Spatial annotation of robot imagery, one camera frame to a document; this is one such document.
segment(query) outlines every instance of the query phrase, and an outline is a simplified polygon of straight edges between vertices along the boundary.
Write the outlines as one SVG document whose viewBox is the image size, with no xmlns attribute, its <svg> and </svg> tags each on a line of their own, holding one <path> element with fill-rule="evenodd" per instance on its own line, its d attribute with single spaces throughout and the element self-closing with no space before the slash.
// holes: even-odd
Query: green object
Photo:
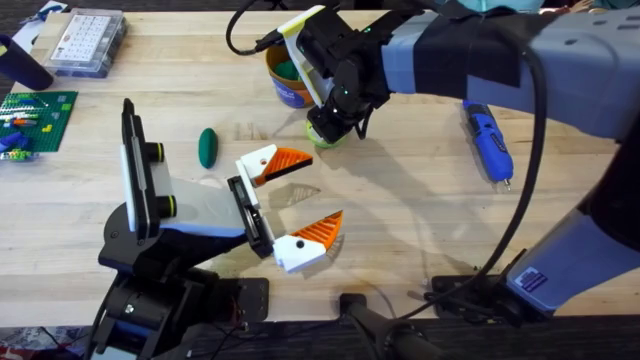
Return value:
<svg viewBox="0 0 640 360">
<path fill-rule="evenodd" d="M 78 93 L 75 91 L 40 92 L 37 95 L 36 93 L 12 93 L 7 95 L 0 106 L 0 116 L 25 112 L 30 116 L 37 115 L 38 124 L 19 128 L 0 127 L 0 137 L 20 131 L 31 139 L 29 151 L 58 151 L 77 96 Z M 36 105 L 22 105 L 16 101 L 34 97 L 40 100 Z M 67 105 L 68 110 L 63 110 L 64 105 Z"/>
<path fill-rule="evenodd" d="M 342 138 L 340 138 L 340 140 L 334 142 L 333 144 L 329 144 L 326 141 L 324 141 L 324 139 L 320 135 L 318 135 L 318 133 L 313 128 L 313 125 L 311 125 L 311 122 L 309 120 L 307 120 L 307 125 L 306 126 L 307 126 L 307 137 L 309 138 L 309 140 L 311 140 L 313 145 L 315 145 L 315 146 L 317 146 L 319 148 L 331 149 L 331 148 L 334 148 L 334 147 L 337 147 L 337 146 L 341 145 L 347 139 L 347 136 L 345 135 Z"/>
<path fill-rule="evenodd" d="M 298 69 L 296 69 L 296 66 L 293 64 L 293 61 L 291 60 L 287 60 L 285 62 L 282 62 L 276 65 L 276 68 L 274 69 L 274 71 L 276 75 L 280 76 L 281 78 L 285 78 L 287 80 L 292 80 L 292 81 L 300 80 L 300 74 L 298 74 Z"/>
<path fill-rule="evenodd" d="M 211 128 L 206 128 L 200 134 L 198 142 L 198 158 L 205 169 L 210 169 L 218 157 L 218 135 Z"/>
</svg>

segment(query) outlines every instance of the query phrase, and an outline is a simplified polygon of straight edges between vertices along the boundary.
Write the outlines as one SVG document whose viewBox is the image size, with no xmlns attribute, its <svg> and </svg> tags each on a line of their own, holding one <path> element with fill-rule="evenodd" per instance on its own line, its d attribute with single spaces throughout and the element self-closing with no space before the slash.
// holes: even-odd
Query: green clay piece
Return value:
<svg viewBox="0 0 640 360">
<path fill-rule="evenodd" d="M 218 157 L 218 135 L 211 128 L 206 128 L 200 134 L 198 142 L 198 158 L 205 169 L 210 169 Z"/>
<path fill-rule="evenodd" d="M 296 66 L 293 64 L 293 61 L 291 60 L 287 60 L 285 62 L 281 62 L 280 64 L 276 65 L 276 68 L 274 69 L 274 71 L 281 78 L 292 80 L 292 81 L 300 80 L 298 69 L 296 69 Z"/>
</svg>

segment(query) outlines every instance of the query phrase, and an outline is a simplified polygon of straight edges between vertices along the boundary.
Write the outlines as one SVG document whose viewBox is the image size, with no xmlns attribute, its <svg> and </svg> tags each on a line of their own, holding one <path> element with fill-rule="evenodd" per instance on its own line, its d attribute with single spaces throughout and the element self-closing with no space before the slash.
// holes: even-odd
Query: blue cup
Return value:
<svg viewBox="0 0 640 360">
<path fill-rule="evenodd" d="M 53 76 L 10 37 L 0 35 L 0 44 L 7 51 L 0 55 L 0 73 L 31 90 L 44 90 L 53 83 Z"/>
</svg>

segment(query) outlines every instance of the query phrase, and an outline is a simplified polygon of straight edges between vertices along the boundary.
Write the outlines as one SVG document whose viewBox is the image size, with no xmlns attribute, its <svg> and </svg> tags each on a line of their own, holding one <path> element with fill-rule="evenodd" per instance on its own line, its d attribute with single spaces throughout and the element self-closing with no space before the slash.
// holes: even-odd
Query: green lego baseplate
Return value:
<svg viewBox="0 0 640 360">
<path fill-rule="evenodd" d="M 31 141 L 23 150 L 33 152 L 55 152 L 60 147 L 62 135 L 71 116 L 76 91 L 53 91 L 39 93 L 11 93 L 4 98 L 0 106 L 0 118 L 14 113 L 37 114 L 34 126 L 0 126 L 0 137 L 20 131 Z"/>
</svg>

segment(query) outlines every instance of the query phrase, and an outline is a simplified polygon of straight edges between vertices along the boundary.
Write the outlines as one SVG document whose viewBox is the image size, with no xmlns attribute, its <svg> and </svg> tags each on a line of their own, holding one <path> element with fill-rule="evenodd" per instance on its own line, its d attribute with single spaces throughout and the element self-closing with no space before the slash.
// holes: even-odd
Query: black cable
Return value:
<svg viewBox="0 0 640 360">
<path fill-rule="evenodd" d="M 218 348 L 216 349 L 216 351 L 213 352 L 213 355 L 211 355 L 211 359 L 209 360 L 213 360 L 216 358 L 216 356 L 218 355 L 218 353 L 220 352 L 220 350 L 222 350 L 222 345 L 224 345 L 224 343 L 227 341 L 227 339 L 233 335 L 233 332 L 238 330 L 238 327 L 234 327 L 233 329 L 231 329 L 231 331 L 229 331 L 229 333 L 227 333 L 222 340 L 220 340 L 220 343 L 218 344 Z"/>
<path fill-rule="evenodd" d="M 67 347 L 68 347 L 68 346 L 71 346 L 71 345 L 73 345 L 73 344 L 75 344 L 75 343 L 77 343 L 78 341 L 80 341 L 80 340 L 82 340 L 82 339 L 86 338 L 87 336 L 89 336 L 89 334 L 84 334 L 84 335 L 82 335 L 82 336 L 80 336 L 80 337 L 77 337 L 77 338 L 73 339 L 73 340 L 72 340 L 72 341 L 67 345 Z"/>
<path fill-rule="evenodd" d="M 284 40 L 282 34 L 280 34 L 278 30 L 272 30 L 267 35 L 263 36 L 262 39 L 256 41 L 256 46 L 253 49 L 238 50 L 235 46 L 233 46 L 233 43 L 231 42 L 231 32 L 233 31 L 233 27 L 240 19 L 240 16 L 242 16 L 242 14 L 244 14 L 245 11 L 247 11 L 251 7 L 251 5 L 255 4 L 256 1 L 258 0 L 247 0 L 245 3 L 243 3 L 240 8 L 233 14 L 231 19 L 229 20 L 229 24 L 227 24 L 227 31 L 225 33 L 227 46 L 229 47 L 229 49 L 231 49 L 231 51 L 240 56 L 257 54 L 267 49 L 271 45 L 282 43 L 282 41 Z M 287 9 L 286 5 L 282 4 L 282 2 L 280 2 L 280 5 L 282 9 Z"/>
<path fill-rule="evenodd" d="M 253 55 L 253 54 L 257 53 L 257 51 L 255 49 L 238 50 L 231 43 L 231 31 L 233 31 L 233 27 L 236 25 L 236 23 L 240 19 L 240 16 L 242 16 L 242 14 L 244 14 L 244 12 L 247 11 L 251 7 L 251 5 L 255 4 L 256 1 L 258 1 L 258 0 L 247 0 L 247 1 L 245 1 L 242 5 L 240 5 L 240 8 L 233 14 L 233 16 L 231 17 L 231 20 L 229 20 L 229 24 L 227 24 L 227 32 L 225 34 L 225 39 L 227 40 L 227 46 L 229 47 L 229 49 L 231 49 L 231 51 L 233 51 L 235 54 L 240 55 L 240 56 Z"/>
<path fill-rule="evenodd" d="M 437 293 L 437 292 L 426 292 L 424 294 L 424 296 L 429 298 L 427 300 L 430 300 L 430 298 L 436 297 L 439 294 L 440 293 Z M 476 304 L 472 304 L 472 303 L 470 303 L 468 301 L 464 301 L 464 300 L 461 300 L 461 299 L 458 299 L 458 298 L 449 298 L 449 299 L 446 299 L 446 300 L 441 300 L 440 302 L 444 302 L 444 301 L 450 302 L 450 303 L 452 303 L 454 305 L 458 305 L 460 307 L 463 307 L 463 308 L 465 308 L 467 310 L 471 310 L 471 311 L 476 312 L 478 314 L 486 315 L 486 316 L 489 316 L 489 317 L 493 317 L 495 315 L 495 312 L 493 311 L 493 309 L 489 309 L 489 308 L 485 308 L 485 307 L 482 307 L 482 306 L 479 306 L 479 305 L 476 305 Z"/>
<path fill-rule="evenodd" d="M 364 115 L 364 120 L 362 121 L 362 128 L 360 125 L 356 124 L 356 134 L 358 134 L 358 138 L 360 140 L 364 140 L 367 137 L 367 128 L 369 127 L 369 119 L 371 118 L 371 114 L 373 113 L 373 105 L 369 105 L 367 111 Z"/>
<path fill-rule="evenodd" d="M 250 341 L 262 341 L 262 340 L 274 340 L 274 339 L 279 339 L 279 340 L 290 339 L 292 337 L 298 336 L 298 335 L 300 335 L 302 333 L 305 333 L 305 332 L 317 330 L 317 329 L 323 328 L 325 326 L 336 324 L 338 321 L 339 321 L 339 319 L 332 320 L 332 321 L 327 321 L 327 322 L 323 322 L 321 324 L 316 324 L 316 325 L 313 325 L 313 326 L 306 327 L 304 329 L 300 329 L 298 331 L 294 331 L 291 334 L 287 334 L 287 335 L 284 335 L 284 336 L 276 336 L 276 337 L 269 336 L 269 337 L 265 337 L 265 338 L 262 338 L 262 339 L 258 339 L 258 337 L 267 332 L 267 329 L 266 329 L 267 326 L 265 326 L 263 329 L 261 329 L 257 333 L 255 333 L 255 334 L 253 334 L 251 336 L 248 336 L 248 337 L 239 337 L 239 336 L 234 336 L 234 335 L 230 334 L 229 337 L 232 337 L 232 338 L 237 339 L 239 341 L 237 343 L 235 343 L 235 344 L 231 344 L 231 345 L 229 345 L 227 347 L 222 348 L 220 351 L 234 349 L 234 348 L 237 348 L 238 346 L 243 345 L 243 344 L 245 344 L 247 342 L 250 342 Z M 225 336 L 227 336 L 227 333 L 224 330 L 222 330 L 221 328 L 218 328 L 218 330 L 220 330 L 223 334 L 225 334 Z M 198 354 L 198 355 L 193 355 L 192 358 L 208 356 L 209 354 L 211 354 L 211 352 L 206 352 L 206 353 L 202 353 L 202 354 Z"/>
<path fill-rule="evenodd" d="M 364 347 L 367 350 L 367 354 L 369 354 L 369 359 L 371 359 L 371 360 L 380 360 L 380 357 L 381 357 L 380 354 L 378 353 L 376 348 L 371 343 L 371 340 L 369 339 L 369 336 L 367 336 L 367 333 L 364 330 L 364 328 L 362 327 L 362 325 L 360 325 L 360 322 L 356 318 L 351 316 L 351 315 L 347 315 L 346 317 L 347 317 L 347 319 L 349 319 L 349 321 L 351 322 L 353 327 L 356 328 L 356 331 L 358 332 L 358 335 L 360 335 L 360 340 L 362 340 L 362 343 L 364 344 Z"/>
<path fill-rule="evenodd" d="M 516 206 L 516 209 L 513 213 L 513 217 L 507 225 L 507 228 L 505 229 L 500 242 L 498 242 L 498 245 L 496 246 L 495 250 L 489 257 L 485 265 L 482 267 L 482 269 L 480 269 L 480 271 L 478 271 L 471 279 L 465 281 L 462 285 L 427 301 L 427 303 L 425 303 L 424 305 L 401 316 L 401 319 L 408 319 L 410 317 L 413 317 L 416 314 L 429 308 L 433 304 L 450 298 L 452 295 L 460 292 L 462 289 L 466 289 L 474 285 L 477 281 L 485 277 L 489 270 L 493 268 L 496 262 L 498 262 L 498 259 L 500 259 L 504 251 L 507 249 L 507 246 L 513 238 L 516 230 L 518 229 L 520 222 L 522 222 L 522 218 L 524 217 L 524 214 L 527 211 L 527 207 L 529 206 L 529 202 L 531 201 L 531 197 L 536 185 L 536 179 L 538 177 L 538 170 L 540 169 L 540 163 L 542 160 L 542 150 L 544 148 L 544 135 L 547 119 L 547 84 L 545 83 L 546 78 L 544 74 L 544 67 L 542 65 L 542 62 L 540 61 L 540 58 L 538 58 L 538 55 L 533 52 L 531 47 L 526 42 L 522 41 L 506 29 L 497 28 L 497 33 L 502 38 L 501 40 L 507 46 L 510 46 L 514 48 L 514 50 L 518 51 L 524 62 L 528 65 L 529 71 L 531 72 L 531 78 L 533 79 L 533 140 L 531 143 L 529 166 L 527 168 L 527 174 L 525 176 L 524 185 L 522 187 L 520 200 L 518 200 L 518 205 Z"/>
<path fill-rule="evenodd" d="M 45 333 L 48 337 L 50 337 L 50 338 L 51 338 L 51 341 L 53 341 L 53 343 L 54 343 L 54 344 L 56 344 L 56 347 L 57 347 L 58 349 L 63 348 L 63 346 L 62 346 L 62 345 L 60 345 L 60 343 L 58 342 L 58 340 L 56 340 L 56 338 L 55 338 L 53 335 L 51 335 L 51 333 L 50 333 L 49 331 L 47 331 L 47 329 L 45 329 L 45 327 L 44 327 L 44 326 L 40 326 L 40 330 L 41 330 L 43 333 Z"/>
</svg>

